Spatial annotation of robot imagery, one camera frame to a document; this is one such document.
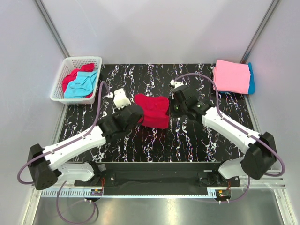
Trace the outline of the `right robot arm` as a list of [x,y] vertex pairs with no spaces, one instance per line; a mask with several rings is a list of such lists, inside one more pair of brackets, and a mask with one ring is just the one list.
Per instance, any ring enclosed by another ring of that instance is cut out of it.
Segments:
[[232,142],[244,154],[221,163],[213,173],[214,183],[223,186],[229,179],[247,175],[259,180],[277,161],[274,137],[263,135],[234,121],[209,102],[200,101],[196,91],[180,82],[171,82],[169,114],[189,119],[211,128]]

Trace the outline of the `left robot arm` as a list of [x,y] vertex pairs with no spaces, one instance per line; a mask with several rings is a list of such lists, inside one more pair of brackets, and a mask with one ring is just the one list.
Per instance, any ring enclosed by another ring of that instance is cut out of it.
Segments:
[[143,119],[143,109],[138,105],[129,105],[101,118],[95,126],[67,140],[46,147],[40,144],[31,146],[28,169],[35,188],[44,190],[61,181],[97,185],[102,173],[95,163],[70,163],[69,160],[92,148],[123,138]]

